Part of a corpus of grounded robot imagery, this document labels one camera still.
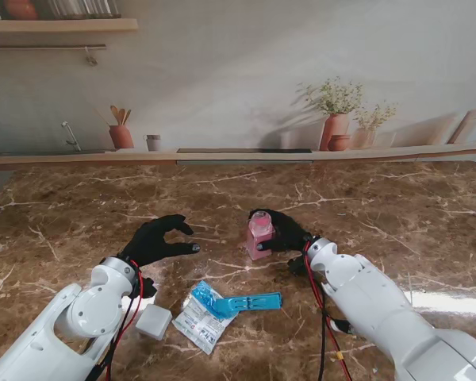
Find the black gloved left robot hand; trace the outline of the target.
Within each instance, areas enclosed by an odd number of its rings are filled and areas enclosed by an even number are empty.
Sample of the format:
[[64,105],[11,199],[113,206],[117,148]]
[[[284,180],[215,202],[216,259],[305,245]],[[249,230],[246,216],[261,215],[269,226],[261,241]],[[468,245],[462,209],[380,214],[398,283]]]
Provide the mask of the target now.
[[197,243],[169,244],[164,239],[165,234],[172,230],[191,236],[194,231],[185,220],[186,217],[181,214],[172,214],[145,222],[117,257],[143,267],[165,258],[198,253],[200,245]]

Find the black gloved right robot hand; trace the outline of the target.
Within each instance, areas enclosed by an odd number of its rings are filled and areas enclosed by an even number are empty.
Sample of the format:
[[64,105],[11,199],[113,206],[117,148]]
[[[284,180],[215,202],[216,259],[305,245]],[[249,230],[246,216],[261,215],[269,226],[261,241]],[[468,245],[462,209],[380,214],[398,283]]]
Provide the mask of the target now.
[[292,217],[283,212],[271,209],[256,209],[249,213],[252,217],[256,212],[266,212],[271,216],[275,234],[271,239],[259,241],[255,248],[260,252],[299,251],[304,252],[306,243],[312,240],[312,235],[305,231]]

